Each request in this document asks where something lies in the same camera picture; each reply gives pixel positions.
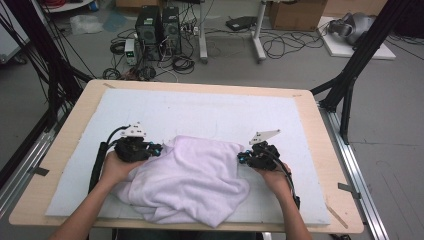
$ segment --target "wooden table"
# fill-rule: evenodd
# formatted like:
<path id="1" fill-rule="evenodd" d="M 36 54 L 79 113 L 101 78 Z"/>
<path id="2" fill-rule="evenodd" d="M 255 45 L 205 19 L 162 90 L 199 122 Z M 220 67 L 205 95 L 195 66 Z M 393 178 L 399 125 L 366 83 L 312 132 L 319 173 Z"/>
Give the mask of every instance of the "wooden table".
<path id="1" fill-rule="evenodd" d="M 221 93 L 234 95 L 276 96 L 293 98 L 310 147 L 312 159 L 322 186 L 331 224 L 308 226 L 311 232 L 360 233 L 363 223 L 350 192 L 338 189 L 338 183 L 346 184 L 333 145 L 324 126 L 312 94 L 307 90 L 196 85 L 177 83 L 150 83 L 93 80 L 72 110 L 57 135 L 40 167 L 50 170 L 47 176 L 34 175 L 9 221 L 15 225 L 58 226 L 64 217 L 48 217 L 44 213 L 50 204 L 63 169 L 74 152 L 78 141 L 95 112 L 103 93 L 108 88 L 143 89 L 174 92 Z M 211 230 L 203 224 L 152 224 L 143 220 L 99 218 L 97 227 L 195 229 Z M 269 223 L 223 223 L 216 230 L 283 232 L 281 224 Z"/>

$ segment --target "towel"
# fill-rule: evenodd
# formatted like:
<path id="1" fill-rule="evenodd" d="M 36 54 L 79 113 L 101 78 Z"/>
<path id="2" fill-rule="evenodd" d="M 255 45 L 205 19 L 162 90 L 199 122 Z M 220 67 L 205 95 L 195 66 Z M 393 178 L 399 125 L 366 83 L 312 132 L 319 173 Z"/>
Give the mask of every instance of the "towel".
<path id="1" fill-rule="evenodd" d="M 248 182 L 237 178 L 241 151 L 236 143 L 177 136 L 112 192 L 146 221 L 215 228 L 249 194 Z"/>

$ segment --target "white foam sheet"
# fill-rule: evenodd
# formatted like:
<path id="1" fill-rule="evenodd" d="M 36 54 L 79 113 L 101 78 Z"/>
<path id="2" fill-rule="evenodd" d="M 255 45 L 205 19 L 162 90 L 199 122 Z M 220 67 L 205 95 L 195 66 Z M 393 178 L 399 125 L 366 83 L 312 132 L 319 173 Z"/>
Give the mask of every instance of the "white foam sheet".
<path id="1" fill-rule="evenodd" d="M 323 26 L 324 24 L 329 23 L 330 21 L 335 20 L 332 17 L 321 17 L 321 20 L 318 23 L 318 27 Z M 318 29 L 319 33 L 323 31 L 323 28 Z M 327 48 L 330 56 L 332 57 L 351 57 L 354 53 L 352 46 L 349 45 L 344 38 L 341 38 L 337 33 L 327 33 L 326 30 L 323 32 L 324 43 Z M 372 59 L 381 59 L 381 60 L 394 60 L 396 55 L 390 51 L 390 49 L 383 43 L 380 48 L 374 54 Z"/>
<path id="2" fill-rule="evenodd" d="M 188 135 L 236 142 L 246 149 L 251 149 L 248 142 L 257 131 L 280 129 L 281 133 L 268 142 L 278 148 L 280 159 L 292 169 L 305 223 L 330 223 L 293 99 L 122 89 L 109 89 L 103 95 L 65 167 L 46 215 L 69 216 L 78 207 L 87 195 L 100 142 L 106 141 L 116 128 L 138 121 L 147 132 L 146 141 L 166 143 L 176 135 Z M 239 165 L 238 175 L 248 180 L 251 189 L 247 199 L 227 221 L 282 223 L 278 201 L 262 177 L 245 165 Z M 99 216 L 142 218 L 113 195 L 107 197 Z"/>

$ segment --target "person's hand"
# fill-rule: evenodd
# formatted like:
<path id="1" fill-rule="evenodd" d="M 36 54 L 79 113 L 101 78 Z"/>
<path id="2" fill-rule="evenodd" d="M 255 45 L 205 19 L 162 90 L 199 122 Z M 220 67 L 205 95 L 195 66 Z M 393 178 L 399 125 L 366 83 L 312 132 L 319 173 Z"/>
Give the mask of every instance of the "person's hand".
<path id="1" fill-rule="evenodd" d="M 290 173 L 291 170 L 287 166 L 287 164 L 284 163 L 284 166 Z M 262 169 L 255 169 L 255 171 L 261 174 L 269 190 L 271 190 L 276 196 L 281 196 L 281 194 L 285 196 L 291 195 L 291 190 L 287 177 L 282 172 L 281 166 L 277 166 L 274 171 L 267 171 Z"/>
<path id="2" fill-rule="evenodd" d="M 119 159 L 115 151 L 109 152 L 103 164 L 102 175 L 99 183 L 113 187 L 117 183 L 124 181 L 131 170 L 143 165 L 144 162 L 145 161 L 127 163 Z"/>

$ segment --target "crumpled cloth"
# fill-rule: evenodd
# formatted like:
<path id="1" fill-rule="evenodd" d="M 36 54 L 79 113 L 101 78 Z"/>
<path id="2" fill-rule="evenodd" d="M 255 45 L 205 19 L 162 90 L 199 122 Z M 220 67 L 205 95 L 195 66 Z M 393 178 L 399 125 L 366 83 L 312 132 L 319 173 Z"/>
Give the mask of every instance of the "crumpled cloth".
<path id="1" fill-rule="evenodd" d="M 134 169 L 113 193 L 154 223 L 217 227 L 242 203 L 249 184 L 237 178 L 236 143 L 177 136 Z"/>

